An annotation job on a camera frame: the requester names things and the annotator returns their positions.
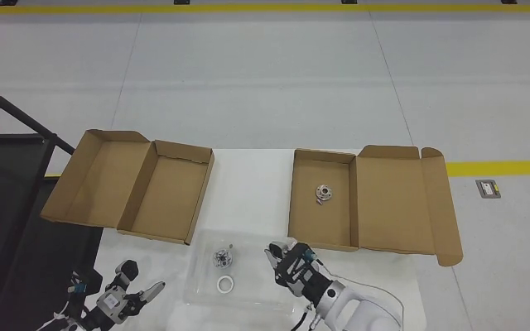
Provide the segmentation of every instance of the white ring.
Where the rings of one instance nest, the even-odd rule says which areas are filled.
[[[223,280],[229,280],[230,282],[230,288],[227,289],[227,290],[221,290],[221,281]],[[227,294],[229,293],[232,289],[234,288],[234,280],[232,279],[232,277],[226,275],[226,276],[221,276],[218,280],[217,280],[217,290],[222,293],[222,294]]]

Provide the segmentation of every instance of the open cardboard box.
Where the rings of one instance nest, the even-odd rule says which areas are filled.
[[[41,216],[190,244],[213,164],[209,148],[88,130]]]
[[[316,187],[333,196],[316,202]],[[358,156],[295,150],[289,237],[341,251],[368,248],[462,260],[443,155],[411,146],[366,146]]]

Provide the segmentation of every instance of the transparent container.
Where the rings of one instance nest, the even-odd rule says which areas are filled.
[[[276,284],[274,270],[263,251],[272,241],[286,241],[286,238],[213,230],[196,233],[185,283],[185,302],[292,314],[295,297],[287,288]],[[230,245],[231,265],[216,267],[214,253]],[[234,280],[234,288],[222,294],[217,281],[226,275]]]

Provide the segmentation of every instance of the table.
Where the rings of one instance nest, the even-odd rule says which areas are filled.
[[[286,236],[289,218],[293,150],[214,150],[215,164],[205,195],[196,231],[202,228]],[[113,330],[290,330],[301,317],[304,298],[295,298],[291,316],[271,316],[223,307],[186,305],[182,293],[186,283],[191,247],[121,235],[105,229],[94,265],[108,284],[114,268],[126,259],[138,263],[140,274],[128,292],[145,290],[157,281],[167,283],[164,291],[139,316]],[[423,331],[425,312],[417,277],[408,255],[391,252],[334,252],[316,250],[335,274],[377,285],[393,292],[405,304],[405,329]],[[361,290],[363,294],[387,298],[383,293]],[[98,295],[87,298],[91,309]],[[399,305],[392,302],[396,311]],[[347,306],[348,311],[355,305]],[[302,326],[306,329],[309,321]],[[320,323],[317,330],[328,328]]]

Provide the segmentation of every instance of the floor tile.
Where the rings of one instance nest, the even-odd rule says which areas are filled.
[[[119,90],[98,92],[3,90],[2,96],[71,146],[76,147],[85,130],[110,129]],[[4,111],[0,111],[0,132],[33,131]],[[70,155],[56,148],[47,173],[61,173],[69,159]]]
[[[0,88],[120,89],[139,15],[0,17]]]
[[[147,15],[113,128],[224,148],[410,144],[372,23],[355,17]]]
[[[431,256],[415,256],[414,262],[426,331],[472,331],[452,268],[439,266]]]
[[[523,111],[530,101],[530,22],[374,24],[414,144],[440,148],[450,161],[530,157],[530,114]]]
[[[474,330],[530,324],[530,177],[494,178],[501,199],[482,199],[474,178],[451,179],[464,260],[455,266]]]

